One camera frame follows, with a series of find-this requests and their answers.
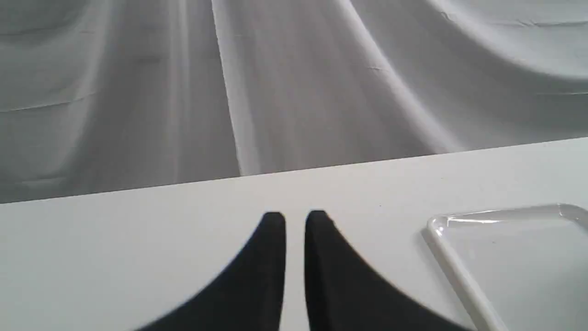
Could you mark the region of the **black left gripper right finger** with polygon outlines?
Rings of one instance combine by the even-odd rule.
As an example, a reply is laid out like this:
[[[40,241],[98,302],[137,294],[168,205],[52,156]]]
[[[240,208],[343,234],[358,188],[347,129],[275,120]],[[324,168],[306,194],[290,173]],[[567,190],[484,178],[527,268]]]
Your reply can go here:
[[[462,331],[378,274],[323,210],[305,224],[305,297],[311,331]]]

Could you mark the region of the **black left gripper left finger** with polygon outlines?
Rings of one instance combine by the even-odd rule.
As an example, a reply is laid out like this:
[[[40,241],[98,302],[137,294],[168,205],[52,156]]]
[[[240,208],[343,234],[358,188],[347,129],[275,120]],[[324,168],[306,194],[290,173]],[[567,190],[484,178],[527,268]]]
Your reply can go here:
[[[286,221],[267,212],[226,268],[144,331],[277,331],[286,268]]]

